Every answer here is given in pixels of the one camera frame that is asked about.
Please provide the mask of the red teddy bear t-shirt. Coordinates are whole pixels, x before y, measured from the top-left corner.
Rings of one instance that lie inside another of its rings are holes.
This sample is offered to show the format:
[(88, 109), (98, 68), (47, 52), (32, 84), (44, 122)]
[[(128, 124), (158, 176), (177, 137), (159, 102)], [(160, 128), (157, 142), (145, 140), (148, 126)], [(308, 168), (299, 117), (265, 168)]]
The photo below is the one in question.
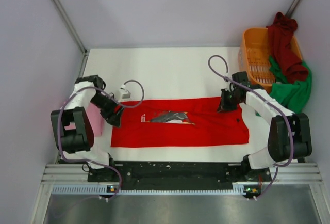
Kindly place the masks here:
[(125, 109), (111, 146), (122, 148), (245, 145), (249, 130), (242, 109), (219, 112), (220, 97), (144, 100)]

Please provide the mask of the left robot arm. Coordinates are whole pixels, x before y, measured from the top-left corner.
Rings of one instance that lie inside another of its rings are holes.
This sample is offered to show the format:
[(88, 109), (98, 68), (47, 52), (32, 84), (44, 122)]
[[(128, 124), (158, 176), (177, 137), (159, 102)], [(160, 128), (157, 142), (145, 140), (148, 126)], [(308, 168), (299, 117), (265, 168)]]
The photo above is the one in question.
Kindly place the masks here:
[(95, 105), (101, 117), (110, 125), (119, 127), (124, 108), (103, 90), (106, 84), (98, 75), (80, 77), (64, 106), (51, 112), (51, 123), (60, 158), (67, 163), (87, 163), (99, 169), (106, 181), (117, 175), (111, 155), (96, 143), (91, 121), (87, 115), (90, 104)]

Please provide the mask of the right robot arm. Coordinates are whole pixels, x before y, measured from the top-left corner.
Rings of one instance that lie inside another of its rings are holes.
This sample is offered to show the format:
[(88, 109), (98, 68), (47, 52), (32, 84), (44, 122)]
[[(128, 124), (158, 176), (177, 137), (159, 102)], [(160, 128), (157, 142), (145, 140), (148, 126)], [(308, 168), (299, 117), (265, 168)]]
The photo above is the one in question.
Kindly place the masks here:
[(260, 84), (252, 84), (246, 72), (226, 77), (227, 88), (221, 90), (218, 112), (235, 111), (239, 104), (252, 107), (270, 126), (263, 149), (248, 154), (241, 162), (241, 175), (251, 181), (261, 169), (283, 161), (301, 159), (312, 153), (309, 119), (304, 113), (294, 113), (270, 97)]

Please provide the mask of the folded pink t-shirt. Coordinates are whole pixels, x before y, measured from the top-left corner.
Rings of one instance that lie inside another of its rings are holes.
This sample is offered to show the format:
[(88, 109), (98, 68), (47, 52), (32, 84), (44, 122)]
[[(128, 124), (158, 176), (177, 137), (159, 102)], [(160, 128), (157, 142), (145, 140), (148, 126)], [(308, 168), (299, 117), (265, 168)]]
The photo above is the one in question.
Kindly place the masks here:
[(76, 130), (76, 124), (74, 120), (69, 118), (68, 121), (65, 121), (66, 113), (68, 110), (72, 110), (75, 107), (83, 107), (85, 109), (87, 118), (93, 130), (94, 137), (100, 137), (104, 129), (104, 118), (100, 114), (100, 110), (92, 103), (86, 104), (84, 101), (72, 100), (64, 109), (64, 112), (61, 116), (61, 124), (65, 131)]

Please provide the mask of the orange plastic basket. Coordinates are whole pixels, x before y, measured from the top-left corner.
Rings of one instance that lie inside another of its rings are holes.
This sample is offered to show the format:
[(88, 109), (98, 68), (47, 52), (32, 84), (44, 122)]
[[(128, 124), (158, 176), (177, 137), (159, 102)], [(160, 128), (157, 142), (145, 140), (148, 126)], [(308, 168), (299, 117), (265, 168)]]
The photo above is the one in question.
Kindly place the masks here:
[(270, 71), (271, 49), (266, 27), (251, 27), (243, 32), (238, 54), (239, 70), (247, 72), (252, 84), (259, 84), (270, 93), (276, 82)]

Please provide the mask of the green t-shirt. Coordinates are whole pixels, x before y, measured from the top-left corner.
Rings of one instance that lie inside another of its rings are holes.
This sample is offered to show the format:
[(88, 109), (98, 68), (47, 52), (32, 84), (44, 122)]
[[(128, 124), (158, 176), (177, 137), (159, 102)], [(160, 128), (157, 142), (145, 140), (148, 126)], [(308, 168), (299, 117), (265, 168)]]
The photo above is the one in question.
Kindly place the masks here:
[(305, 61), (302, 65), (309, 70), (309, 75), (305, 81), (295, 81), (289, 83), (283, 76), (279, 64), (273, 56), (269, 56), (271, 64), (270, 72), (275, 76), (276, 82), (272, 85), (270, 97), (274, 98), (283, 107), (295, 112), (301, 113), (309, 101), (312, 89), (312, 73)]

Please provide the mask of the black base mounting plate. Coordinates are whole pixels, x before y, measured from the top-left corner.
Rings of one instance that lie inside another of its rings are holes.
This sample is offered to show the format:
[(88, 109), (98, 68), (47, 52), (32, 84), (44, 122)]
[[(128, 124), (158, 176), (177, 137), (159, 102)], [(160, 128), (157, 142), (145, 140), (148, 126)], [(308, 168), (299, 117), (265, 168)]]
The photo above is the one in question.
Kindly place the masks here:
[(89, 174), (88, 182), (121, 182), (121, 189), (124, 190), (231, 189), (236, 182), (260, 185), (271, 181), (268, 168), (245, 175), (240, 163), (117, 161), (116, 171), (93, 169), (87, 164), (82, 169)]

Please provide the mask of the dark red t-shirt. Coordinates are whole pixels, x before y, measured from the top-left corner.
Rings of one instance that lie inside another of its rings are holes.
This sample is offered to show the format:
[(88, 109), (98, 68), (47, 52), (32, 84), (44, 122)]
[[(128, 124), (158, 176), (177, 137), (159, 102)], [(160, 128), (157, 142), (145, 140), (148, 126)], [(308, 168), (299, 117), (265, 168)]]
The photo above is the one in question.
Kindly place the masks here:
[(305, 81), (309, 75), (308, 69), (302, 65), (302, 59), (291, 49), (291, 40), (297, 28), (296, 20), (281, 12), (275, 15), (273, 24), (267, 27), (270, 53), (289, 83)]

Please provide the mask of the aluminium frame rail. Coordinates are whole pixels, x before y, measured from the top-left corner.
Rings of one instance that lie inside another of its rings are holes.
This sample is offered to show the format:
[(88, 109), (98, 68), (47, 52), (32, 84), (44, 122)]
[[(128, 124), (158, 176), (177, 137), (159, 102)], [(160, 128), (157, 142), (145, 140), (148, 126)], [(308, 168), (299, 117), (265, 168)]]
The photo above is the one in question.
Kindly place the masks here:
[[(79, 164), (46, 165), (42, 183), (45, 184), (88, 184), (88, 173)], [(316, 163), (291, 163), (280, 167), (278, 172), (270, 168), (270, 175), (276, 176), (275, 184), (321, 184), (323, 179)]]

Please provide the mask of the left corner aluminium post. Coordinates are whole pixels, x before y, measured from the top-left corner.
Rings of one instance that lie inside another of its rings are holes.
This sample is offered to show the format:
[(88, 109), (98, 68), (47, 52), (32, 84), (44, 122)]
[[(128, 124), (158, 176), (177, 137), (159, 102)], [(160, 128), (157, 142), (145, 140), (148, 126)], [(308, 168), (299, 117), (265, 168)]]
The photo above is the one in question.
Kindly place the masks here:
[(60, 18), (62, 19), (62, 21), (64, 22), (64, 25), (66, 27), (66, 29), (68, 30), (70, 36), (72, 37), (73, 41), (75, 42), (75, 44), (77, 45), (77, 47), (79, 48), (79, 50), (81, 51), (81, 53), (84, 55), (87, 52), (87, 49), (85, 48), (81, 38), (79, 37), (73, 23), (71, 22), (67, 12), (65, 11), (62, 3), (60, 0), (52, 0), (55, 9), (57, 10)]

